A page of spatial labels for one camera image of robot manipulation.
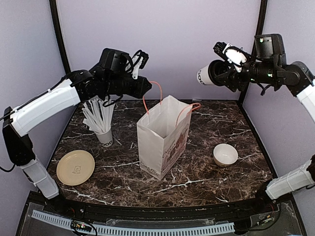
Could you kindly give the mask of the white cream bear paper bag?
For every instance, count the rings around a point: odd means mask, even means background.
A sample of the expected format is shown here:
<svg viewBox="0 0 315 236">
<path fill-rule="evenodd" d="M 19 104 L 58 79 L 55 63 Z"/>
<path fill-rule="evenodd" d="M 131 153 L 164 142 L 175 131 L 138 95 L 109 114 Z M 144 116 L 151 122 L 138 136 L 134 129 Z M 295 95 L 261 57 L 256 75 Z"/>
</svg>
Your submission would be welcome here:
<svg viewBox="0 0 315 236">
<path fill-rule="evenodd" d="M 187 104 L 172 95 L 160 98 L 137 122 L 139 165 L 162 180 L 186 149 L 191 114 L 200 103 Z"/>
</svg>

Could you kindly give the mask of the white paper coffee cup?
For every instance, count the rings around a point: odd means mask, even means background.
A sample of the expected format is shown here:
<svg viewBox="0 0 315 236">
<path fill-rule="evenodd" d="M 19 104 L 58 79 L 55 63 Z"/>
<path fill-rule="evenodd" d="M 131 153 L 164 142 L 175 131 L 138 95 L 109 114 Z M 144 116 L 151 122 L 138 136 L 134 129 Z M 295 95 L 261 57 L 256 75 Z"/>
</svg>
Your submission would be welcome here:
<svg viewBox="0 0 315 236">
<path fill-rule="evenodd" d="M 209 68 L 210 68 L 210 65 L 207 65 L 207 66 L 201 68 L 197 73 L 197 81 L 201 85 L 205 85 L 205 86 L 214 85 L 213 81 L 210 78 Z"/>
</svg>

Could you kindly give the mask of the black plastic cup lid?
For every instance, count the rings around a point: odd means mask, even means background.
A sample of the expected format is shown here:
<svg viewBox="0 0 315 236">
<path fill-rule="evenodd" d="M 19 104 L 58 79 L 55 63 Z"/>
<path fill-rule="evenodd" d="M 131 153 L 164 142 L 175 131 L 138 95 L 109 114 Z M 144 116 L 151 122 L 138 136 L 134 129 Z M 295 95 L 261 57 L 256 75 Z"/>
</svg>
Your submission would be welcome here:
<svg viewBox="0 0 315 236">
<path fill-rule="evenodd" d="M 214 60 L 209 64 L 208 74 L 211 82 L 216 86 L 225 86 L 226 73 L 230 70 L 229 66 L 222 60 Z"/>
</svg>

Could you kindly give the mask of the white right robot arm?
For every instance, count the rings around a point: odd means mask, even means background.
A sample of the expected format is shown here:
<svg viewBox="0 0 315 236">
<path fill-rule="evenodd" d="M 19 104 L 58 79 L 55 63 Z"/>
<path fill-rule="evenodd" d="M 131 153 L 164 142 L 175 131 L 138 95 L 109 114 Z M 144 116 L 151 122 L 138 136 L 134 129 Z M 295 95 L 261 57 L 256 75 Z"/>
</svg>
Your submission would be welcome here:
<svg viewBox="0 0 315 236">
<path fill-rule="evenodd" d="M 244 85 L 254 83 L 262 87 L 264 93 L 269 87 L 279 90 L 286 86 L 291 94 L 315 117 L 315 77 L 301 61 L 286 63 L 283 38 L 280 34 L 263 34 L 254 37 L 256 55 L 250 55 L 229 43 L 224 43 L 218 54 L 232 66 L 232 71 L 224 77 L 231 82 L 233 90 L 243 90 Z M 311 157 L 297 169 L 268 182 L 251 203 L 255 213 L 262 213 L 270 205 L 270 200 L 315 185 L 315 158 Z"/>
</svg>

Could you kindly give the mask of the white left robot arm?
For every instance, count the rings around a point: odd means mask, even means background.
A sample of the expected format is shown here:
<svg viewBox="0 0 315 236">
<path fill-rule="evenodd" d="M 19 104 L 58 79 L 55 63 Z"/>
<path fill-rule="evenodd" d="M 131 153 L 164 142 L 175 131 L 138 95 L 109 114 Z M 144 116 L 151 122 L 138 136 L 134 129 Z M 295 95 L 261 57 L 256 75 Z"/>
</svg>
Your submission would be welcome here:
<svg viewBox="0 0 315 236">
<path fill-rule="evenodd" d="M 112 95 L 120 99 L 124 95 L 142 98 L 152 88 L 148 79 L 138 74 L 148 59 L 142 50 L 131 57 L 129 53 L 105 48 L 90 70 L 70 72 L 23 105 L 5 109 L 2 134 L 10 161 L 23 170 L 46 199 L 51 199 L 50 206 L 58 214 L 69 211 L 69 202 L 59 196 L 58 185 L 36 157 L 29 132 L 60 111 L 94 97 L 103 101 Z"/>
</svg>

